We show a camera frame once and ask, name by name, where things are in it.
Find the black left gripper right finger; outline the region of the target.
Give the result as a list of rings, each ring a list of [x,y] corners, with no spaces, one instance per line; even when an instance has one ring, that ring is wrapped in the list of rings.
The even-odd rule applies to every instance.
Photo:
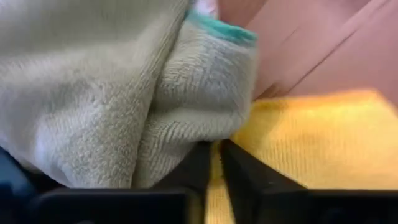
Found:
[[[398,224],[398,190],[308,189],[230,140],[220,155],[236,224]]]

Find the yellow microfiber towel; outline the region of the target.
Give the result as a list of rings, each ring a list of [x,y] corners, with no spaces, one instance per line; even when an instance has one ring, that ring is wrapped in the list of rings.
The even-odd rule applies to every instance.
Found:
[[[398,109],[375,91],[259,100],[229,140],[308,189],[398,190]],[[205,224],[236,224],[220,145]]]

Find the pale green microfiber towel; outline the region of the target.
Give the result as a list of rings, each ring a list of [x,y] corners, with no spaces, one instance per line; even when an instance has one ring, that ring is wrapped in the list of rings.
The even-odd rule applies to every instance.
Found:
[[[149,187],[245,121],[254,33],[194,0],[0,0],[0,146],[67,187]]]

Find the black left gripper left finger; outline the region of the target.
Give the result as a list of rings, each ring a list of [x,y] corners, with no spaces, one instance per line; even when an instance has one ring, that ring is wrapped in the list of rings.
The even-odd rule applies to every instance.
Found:
[[[57,189],[29,206],[31,224],[204,224],[208,142],[146,189]]]

